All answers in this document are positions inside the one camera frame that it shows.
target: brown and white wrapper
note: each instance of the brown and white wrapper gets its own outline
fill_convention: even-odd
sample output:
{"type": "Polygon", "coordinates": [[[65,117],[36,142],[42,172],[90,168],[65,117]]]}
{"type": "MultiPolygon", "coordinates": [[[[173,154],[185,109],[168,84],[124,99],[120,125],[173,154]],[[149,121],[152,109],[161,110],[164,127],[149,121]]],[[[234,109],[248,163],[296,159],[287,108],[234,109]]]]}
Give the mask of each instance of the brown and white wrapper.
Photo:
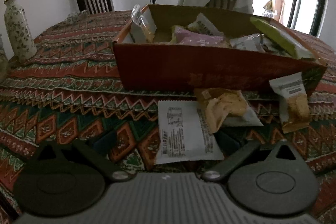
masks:
{"type": "Polygon", "coordinates": [[[280,95],[279,113],[284,133],[306,128],[310,123],[310,110],[302,73],[270,80],[275,93],[280,95]]]}
{"type": "Polygon", "coordinates": [[[211,134],[222,126],[263,126],[241,91],[223,88],[194,89],[211,134]]]}

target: open box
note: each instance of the open box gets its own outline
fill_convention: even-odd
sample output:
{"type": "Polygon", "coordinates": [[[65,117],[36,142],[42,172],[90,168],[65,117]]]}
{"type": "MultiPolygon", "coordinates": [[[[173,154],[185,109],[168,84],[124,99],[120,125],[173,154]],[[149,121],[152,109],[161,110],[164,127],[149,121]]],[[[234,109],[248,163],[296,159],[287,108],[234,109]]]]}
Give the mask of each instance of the open box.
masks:
{"type": "MultiPolygon", "coordinates": [[[[154,42],[171,40],[173,25],[187,26],[203,13],[219,31],[235,38],[260,33],[250,22],[255,15],[218,8],[147,5],[157,26],[154,42]]],[[[260,17],[277,27],[273,19],[260,17]]],[[[310,50],[316,61],[297,60],[267,53],[232,48],[135,44],[130,36],[130,21],[116,36],[113,51],[124,88],[129,90],[189,91],[194,88],[223,87],[233,90],[271,91],[269,80],[302,72],[310,95],[325,70],[325,61],[292,33],[293,38],[310,50]]]]}

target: patterned tablecloth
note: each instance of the patterned tablecloth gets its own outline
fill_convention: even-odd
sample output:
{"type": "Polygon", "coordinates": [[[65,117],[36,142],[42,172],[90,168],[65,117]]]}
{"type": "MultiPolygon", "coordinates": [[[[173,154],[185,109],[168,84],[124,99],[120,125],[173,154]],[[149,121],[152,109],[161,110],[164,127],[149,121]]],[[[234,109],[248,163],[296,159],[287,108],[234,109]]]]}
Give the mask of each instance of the patterned tablecloth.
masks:
{"type": "MultiPolygon", "coordinates": [[[[0,192],[18,210],[11,192],[25,162],[46,138],[66,144],[116,129],[118,144],[111,161],[129,172],[200,171],[213,162],[154,165],[160,143],[157,102],[194,100],[190,93],[125,90],[121,84],[112,38],[129,20],[129,11],[92,15],[71,25],[59,23],[35,39],[38,52],[11,71],[0,86],[0,192]]],[[[321,185],[311,213],[322,223],[336,223],[336,55],[320,40],[296,32],[311,42],[328,62],[310,97],[310,127],[283,134],[274,96],[246,93],[264,123],[259,128],[226,128],[237,142],[254,138],[293,143],[321,185]]],[[[0,223],[7,216],[0,211],[0,223]]]]}

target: ribbed gray surface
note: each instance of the ribbed gray surface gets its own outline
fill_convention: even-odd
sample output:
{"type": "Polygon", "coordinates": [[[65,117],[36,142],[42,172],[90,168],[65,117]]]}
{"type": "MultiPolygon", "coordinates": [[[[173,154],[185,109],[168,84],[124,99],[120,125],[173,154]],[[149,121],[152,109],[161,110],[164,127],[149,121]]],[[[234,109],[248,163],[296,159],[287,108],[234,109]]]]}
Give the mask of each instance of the ribbed gray surface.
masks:
{"type": "Polygon", "coordinates": [[[83,213],[65,218],[24,214],[15,224],[318,224],[303,215],[285,220],[247,213],[222,187],[194,173],[139,173],[135,179],[110,186],[102,199],[83,213]]]}

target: leaf pattern on vase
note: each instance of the leaf pattern on vase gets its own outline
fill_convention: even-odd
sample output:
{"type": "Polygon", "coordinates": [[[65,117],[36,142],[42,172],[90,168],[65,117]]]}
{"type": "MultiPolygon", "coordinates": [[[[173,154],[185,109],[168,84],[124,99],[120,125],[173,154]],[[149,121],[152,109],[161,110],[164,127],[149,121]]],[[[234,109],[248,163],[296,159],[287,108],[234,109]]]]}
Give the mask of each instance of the leaf pattern on vase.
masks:
{"type": "Polygon", "coordinates": [[[25,11],[16,3],[16,0],[5,2],[7,9],[5,12],[5,25],[8,37],[20,63],[32,58],[37,49],[30,33],[25,11]]]}

